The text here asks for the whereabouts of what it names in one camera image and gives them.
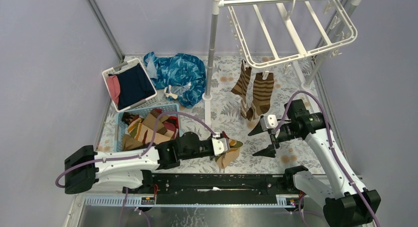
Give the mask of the red cuff multicolour sock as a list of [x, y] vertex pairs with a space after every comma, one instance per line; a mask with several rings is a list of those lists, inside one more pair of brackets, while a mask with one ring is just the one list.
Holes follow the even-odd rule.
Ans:
[[240, 149], [243, 146], [243, 143], [241, 141], [231, 139], [224, 131], [221, 134], [223, 137], [227, 138], [230, 149], [228, 152], [215, 157], [215, 162], [220, 169], [225, 169], [231, 162], [235, 161], [239, 157]]

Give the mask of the brown striped sock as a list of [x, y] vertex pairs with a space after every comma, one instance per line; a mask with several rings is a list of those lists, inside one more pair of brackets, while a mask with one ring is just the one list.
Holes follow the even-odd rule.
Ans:
[[246, 118], [249, 121], [255, 120], [269, 111], [274, 83], [273, 73], [268, 73], [266, 79], [263, 78], [263, 73], [256, 73], [253, 82], [253, 100], [246, 113]]
[[248, 86], [249, 86], [250, 79], [251, 79], [251, 71], [252, 71], [252, 67], [250, 67], [245, 60], [241, 60], [240, 76], [235, 86], [231, 89], [231, 92], [233, 94], [241, 97], [240, 114], [245, 119], [246, 119], [246, 114], [247, 114], [246, 98], [247, 98]]

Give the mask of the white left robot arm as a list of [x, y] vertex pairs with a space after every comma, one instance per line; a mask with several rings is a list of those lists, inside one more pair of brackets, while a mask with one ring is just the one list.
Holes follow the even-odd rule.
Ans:
[[92, 145], [78, 149], [64, 161], [65, 170], [55, 184], [68, 195], [137, 189], [147, 193], [154, 184], [152, 173], [178, 167], [182, 160], [222, 155], [230, 150], [224, 133], [201, 140], [186, 132], [174, 140], [126, 152], [98, 152]]

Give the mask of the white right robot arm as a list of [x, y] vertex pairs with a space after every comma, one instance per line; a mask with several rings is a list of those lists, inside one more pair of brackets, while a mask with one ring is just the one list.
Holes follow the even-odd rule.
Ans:
[[288, 123], [275, 115], [261, 116], [248, 134], [266, 132], [271, 140], [267, 148], [254, 155], [273, 157], [282, 142], [303, 139], [318, 158], [329, 185], [300, 165], [285, 170], [284, 190], [308, 195], [322, 207], [331, 227], [355, 227], [373, 222], [381, 197], [376, 190], [369, 190], [351, 169], [335, 142], [327, 118], [321, 112], [310, 113], [301, 99], [285, 104], [285, 109]]

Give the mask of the pile of assorted socks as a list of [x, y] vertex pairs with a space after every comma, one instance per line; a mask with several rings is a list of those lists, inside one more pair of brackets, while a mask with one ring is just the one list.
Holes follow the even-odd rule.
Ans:
[[154, 144], [173, 140], [179, 135], [179, 123], [176, 116], [163, 115], [161, 109], [152, 109], [145, 118], [139, 115], [123, 113], [122, 121], [128, 125], [127, 133], [122, 137], [122, 151], [137, 150], [154, 138]]

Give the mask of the white clip drying hanger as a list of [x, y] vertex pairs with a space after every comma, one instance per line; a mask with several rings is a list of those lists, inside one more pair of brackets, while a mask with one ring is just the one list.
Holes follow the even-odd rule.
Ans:
[[361, 0], [212, 0], [209, 57], [214, 56], [221, 8], [241, 58], [268, 69], [316, 55], [337, 54], [358, 32], [350, 19]]

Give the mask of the floral patterned table mat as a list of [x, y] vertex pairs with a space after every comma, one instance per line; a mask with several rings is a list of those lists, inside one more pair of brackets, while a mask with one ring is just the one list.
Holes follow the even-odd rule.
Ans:
[[[268, 71], [274, 74], [274, 89], [270, 110], [267, 114], [275, 114], [281, 118], [284, 104], [291, 95], [300, 89], [300, 76], [309, 73], [309, 60], [300, 60], [273, 67]], [[180, 166], [169, 170], [157, 170], [159, 173], [262, 173], [282, 174], [286, 168], [303, 165], [313, 174], [324, 174], [324, 171], [313, 150], [302, 140], [296, 139], [281, 143], [276, 150], [275, 158], [254, 157], [253, 153], [266, 148], [270, 141], [266, 133], [248, 137], [247, 134], [256, 126], [258, 119], [248, 121], [241, 114], [241, 97], [230, 90], [236, 84], [241, 67], [238, 56], [215, 57], [212, 76], [211, 125], [214, 131], [225, 131], [232, 138], [244, 145], [239, 156], [227, 167], [220, 168], [209, 158], [199, 158], [180, 162]], [[117, 112], [110, 105], [103, 132], [96, 145], [98, 151], [114, 152], [117, 125]], [[182, 132], [192, 131], [199, 138], [207, 138], [210, 132], [195, 120], [180, 116]]]

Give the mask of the light blue sock basket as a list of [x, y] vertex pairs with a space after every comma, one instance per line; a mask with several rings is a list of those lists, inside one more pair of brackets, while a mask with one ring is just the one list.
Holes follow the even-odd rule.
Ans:
[[[166, 105], [155, 105], [151, 107], [137, 108], [127, 110], [125, 112], [139, 115], [141, 118], [145, 116], [154, 108], [161, 109], [165, 111], [180, 111], [179, 105], [176, 103], [166, 104]], [[122, 116], [124, 112], [119, 112], [116, 115], [116, 125], [115, 125], [115, 139], [114, 139], [114, 152], [122, 152], [122, 137], [127, 133], [128, 125], [122, 121]]]

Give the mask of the blue patterned cloth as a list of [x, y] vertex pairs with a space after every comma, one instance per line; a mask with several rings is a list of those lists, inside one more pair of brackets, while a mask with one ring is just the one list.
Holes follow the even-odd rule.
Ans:
[[143, 57], [146, 71], [158, 90], [171, 85], [178, 102], [192, 108], [201, 101], [206, 89], [205, 64], [198, 57], [178, 53], [172, 57], [157, 57], [150, 52]]

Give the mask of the dark navy folded garment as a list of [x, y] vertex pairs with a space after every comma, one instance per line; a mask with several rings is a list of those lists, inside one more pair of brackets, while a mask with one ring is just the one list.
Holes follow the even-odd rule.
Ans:
[[140, 102], [156, 93], [153, 84], [140, 64], [120, 73], [110, 74], [118, 77], [121, 93], [117, 108], [119, 110]]

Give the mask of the pink folded garment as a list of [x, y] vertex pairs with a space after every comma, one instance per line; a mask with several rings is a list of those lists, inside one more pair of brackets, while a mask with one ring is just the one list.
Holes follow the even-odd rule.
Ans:
[[112, 101], [118, 105], [119, 96], [121, 93], [120, 83], [116, 75], [111, 75], [106, 79], [106, 85], [108, 87], [109, 95]]

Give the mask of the silver white drying rack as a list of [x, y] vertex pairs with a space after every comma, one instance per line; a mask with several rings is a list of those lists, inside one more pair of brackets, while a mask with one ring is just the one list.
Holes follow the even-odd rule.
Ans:
[[[335, 14], [330, 20], [330, 24], [326, 27], [318, 19], [317, 14], [312, 8], [312, 1], [328, 1], [328, 7], [335, 9]], [[230, 25], [233, 28], [233, 34], [238, 41], [238, 50], [247, 63], [253, 68], [267, 69], [268, 67], [276, 65], [286, 65], [297, 60], [306, 59], [309, 57], [327, 56], [330, 53], [337, 52], [341, 47], [354, 42], [357, 38], [357, 29], [351, 20], [351, 15], [355, 8], [359, 6], [362, 0], [211, 0], [211, 26], [209, 37], [209, 53], [207, 64], [207, 85], [205, 93], [203, 94], [205, 122], [211, 124], [211, 80], [214, 69], [214, 55], [215, 55], [215, 41], [217, 33], [217, 23], [220, 9], [228, 8], [230, 13]], [[291, 15], [294, 11], [297, 2], [302, 2], [315, 23], [323, 44], [319, 44], [312, 50], [308, 50], [303, 44], [296, 28], [291, 21]], [[285, 29], [289, 34], [295, 48], [296, 54], [280, 57], [267, 30], [266, 24], [260, 12], [259, 6], [261, 4], [274, 4], [279, 12]], [[266, 38], [267, 44], [273, 54], [273, 59], [265, 63], [256, 63], [251, 56], [247, 41], [241, 29], [240, 23], [234, 11], [234, 6], [251, 5], [255, 11], [256, 18], [260, 23], [262, 32]]]

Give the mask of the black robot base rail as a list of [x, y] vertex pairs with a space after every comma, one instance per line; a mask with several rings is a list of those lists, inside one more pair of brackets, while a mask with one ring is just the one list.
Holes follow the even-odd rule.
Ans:
[[146, 176], [139, 188], [123, 193], [151, 195], [158, 205], [277, 205], [296, 208], [300, 192], [282, 175], [170, 174]]

